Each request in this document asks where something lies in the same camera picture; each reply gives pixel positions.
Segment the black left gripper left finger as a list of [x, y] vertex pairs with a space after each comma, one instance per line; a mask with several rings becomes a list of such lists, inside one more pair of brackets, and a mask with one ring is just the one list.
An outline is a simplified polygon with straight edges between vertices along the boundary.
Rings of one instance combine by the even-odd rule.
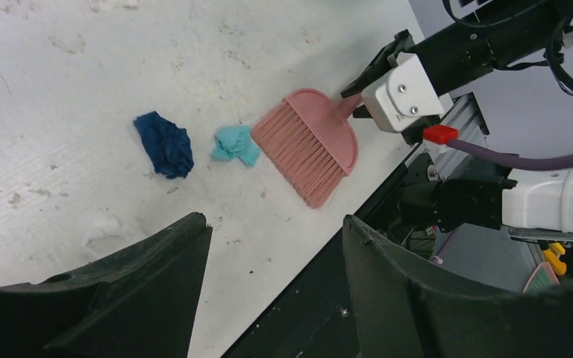
[[185, 357], [212, 233], [190, 213], [42, 283], [0, 287], [0, 357]]

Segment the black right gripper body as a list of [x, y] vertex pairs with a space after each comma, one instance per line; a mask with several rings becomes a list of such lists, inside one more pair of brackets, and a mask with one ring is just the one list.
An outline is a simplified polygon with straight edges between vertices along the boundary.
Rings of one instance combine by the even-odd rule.
[[498, 71], [548, 66], [544, 52], [553, 31], [569, 17], [570, 1], [479, 1], [459, 16], [467, 1], [444, 1], [453, 24], [408, 48], [417, 55], [437, 94], [463, 87]]

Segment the pink hand broom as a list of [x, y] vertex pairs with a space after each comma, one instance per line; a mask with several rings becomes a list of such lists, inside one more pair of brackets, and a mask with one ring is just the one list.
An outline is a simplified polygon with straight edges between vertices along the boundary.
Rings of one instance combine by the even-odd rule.
[[357, 137], [348, 118], [361, 95], [331, 100], [298, 89], [251, 129], [251, 138], [304, 202], [322, 207], [357, 163]]

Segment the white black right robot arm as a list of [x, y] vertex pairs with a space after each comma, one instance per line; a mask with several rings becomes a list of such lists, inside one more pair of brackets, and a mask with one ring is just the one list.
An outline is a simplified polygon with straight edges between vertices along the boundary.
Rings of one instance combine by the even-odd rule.
[[495, 70], [532, 67], [526, 57], [543, 53], [549, 69], [573, 97], [573, 77], [563, 68], [563, 49], [573, 43], [573, 1], [480, 1], [473, 13], [414, 43], [395, 35], [341, 95], [360, 95], [356, 118], [372, 119], [383, 132], [445, 152], [466, 153], [466, 162], [445, 179], [397, 191], [397, 215], [406, 226], [436, 225], [449, 232], [462, 224], [508, 227], [550, 240], [573, 239], [573, 154], [530, 159], [466, 142], [438, 125], [439, 97]]

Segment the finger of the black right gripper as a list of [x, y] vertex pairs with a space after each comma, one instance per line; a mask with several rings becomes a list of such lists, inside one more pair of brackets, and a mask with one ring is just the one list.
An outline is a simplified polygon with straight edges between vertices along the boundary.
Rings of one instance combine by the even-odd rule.
[[345, 87], [340, 95], [348, 98], [361, 93], [367, 86], [383, 77], [388, 71], [398, 66], [397, 56], [414, 46], [413, 37], [405, 29], [394, 36], [394, 40], [385, 45], [366, 66], [363, 72]]

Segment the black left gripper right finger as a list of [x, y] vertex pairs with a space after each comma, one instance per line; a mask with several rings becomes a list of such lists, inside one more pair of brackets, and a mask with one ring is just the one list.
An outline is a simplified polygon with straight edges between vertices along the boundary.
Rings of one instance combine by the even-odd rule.
[[363, 357], [573, 357], [573, 281], [526, 293], [478, 283], [353, 215], [342, 252]]

